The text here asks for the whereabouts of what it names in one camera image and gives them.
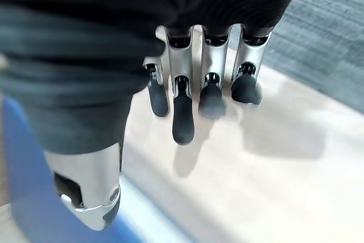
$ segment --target gray carpet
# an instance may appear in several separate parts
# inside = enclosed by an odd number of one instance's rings
[[[293,0],[264,63],[364,113],[364,0]]]

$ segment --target robotic hand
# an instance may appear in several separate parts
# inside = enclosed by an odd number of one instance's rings
[[[193,26],[203,26],[200,113],[218,118],[224,114],[231,26],[242,26],[231,97],[258,105],[264,49],[290,1],[0,0],[0,29],[6,30],[0,31],[0,52],[7,60],[0,87],[24,110],[65,206],[94,230],[105,229],[117,215],[133,94],[148,86],[153,112],[168,112],[157,26],[167,34],[173,138],[187,145],[195,133]]]
[[[230,27],[203,27],[199,113],[216,120],[225,114],[222,83]],[[169,67],[173,90],[173,138],[179,145],[189,144],[195,129],[192,114],[192,28],[166,28]],[[242,31],[233,74],[231,97],[244,104],[259,105],[262,100],[257,77],[270,33],[252,36]],[[150,74],[148,90],[154,114],[164,117],[168,102],[164,90],[162,62],[159,57],[146,58],[144,66]]]

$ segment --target blue surface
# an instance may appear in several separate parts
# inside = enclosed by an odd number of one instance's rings
[[[63,206],[35,136],[20,108],[9,99],[3,103],[3,133],[11,211],[31,242],[142,242],[122,217],[105,231],[95,232]]]

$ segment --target screw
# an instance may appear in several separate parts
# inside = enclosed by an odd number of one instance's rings
[[[119,188],[117,188],[113,194],[110,197],[110,201],[113,201],[114,199],[116,199],[116,197],[119,195]]]

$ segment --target black fingertip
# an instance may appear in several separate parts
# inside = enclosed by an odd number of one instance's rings
[[[226,114],[221,89],[216,84],[209,83],[201,90],[198,113],[210,120],[218,120]]]
[[[156,79],[151,79],[148,91],[153,113],[158,117],[165,117],[168,114],[168,101],[164,85],[159,85]]]
[[[240,75],[231,86],[231,97],[234,101],[244,104],[259,105],[262,93],[257,80],[251,75]]]
[[[179,95],[173,99],[174,114],[172,134],[179,145],[187,145],[195,136],[193,123],[192,99],[186,95]]]

